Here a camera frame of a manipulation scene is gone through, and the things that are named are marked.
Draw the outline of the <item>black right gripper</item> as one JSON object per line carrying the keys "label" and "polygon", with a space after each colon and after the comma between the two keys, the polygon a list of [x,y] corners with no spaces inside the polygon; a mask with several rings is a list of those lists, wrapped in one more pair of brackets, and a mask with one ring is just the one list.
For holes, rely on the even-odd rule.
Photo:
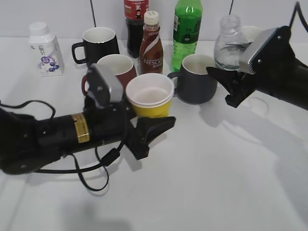
{"label": "black right gripper", "polygon": [[258,86],[259,77],[237,71],[227,71],[215,67],[206,68],[208,74],[219,82],[229,93],[225,100],[227,105],[237,108]]}

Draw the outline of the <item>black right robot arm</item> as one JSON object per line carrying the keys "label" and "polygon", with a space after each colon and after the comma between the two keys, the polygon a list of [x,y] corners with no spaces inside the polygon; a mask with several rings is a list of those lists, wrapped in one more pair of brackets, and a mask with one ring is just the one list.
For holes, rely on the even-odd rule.
{"label": "black right robot arm", "polygon": [[295,57],[293,50],[255,74],[208,67],[209,75],[229,93],[227,105],[237,108],[255,91],[308,109],[308,66]]}

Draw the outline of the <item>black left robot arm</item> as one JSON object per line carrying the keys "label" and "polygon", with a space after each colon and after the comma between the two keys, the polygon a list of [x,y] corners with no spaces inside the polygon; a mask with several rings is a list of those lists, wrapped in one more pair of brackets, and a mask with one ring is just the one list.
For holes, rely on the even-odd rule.
{"label": "black left robot arm", "polygon": [[81,113],[37,120],[17,114],[14,107],[0,106],[0,168],[9,175],[46,173],[46,165],[64,156],[120,142],[137,160],[149,155],[149,144],[173,128],[175,117],[139,118],[128,102],[102,109],[85,98]]}

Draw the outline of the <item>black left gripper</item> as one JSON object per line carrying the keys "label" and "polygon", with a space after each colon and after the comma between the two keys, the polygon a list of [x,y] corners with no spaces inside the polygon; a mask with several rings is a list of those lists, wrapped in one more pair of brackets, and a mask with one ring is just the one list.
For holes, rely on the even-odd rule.
{"label": "black left gripper", "polygon": [[120,141],[120,145],[109,151],[102,160],[116,160],[120,157],[120,151],[124,145],[137,160],[146,158],[147,145],[172,129],[176,122],[173,116],[142,117],[138,119],[136,129],[130,120],[137,115],[126,98],[100,109],[95,105],[94,100],[87,96],[84,114],[91,131],[92,141],[97,141],[99,146]]}

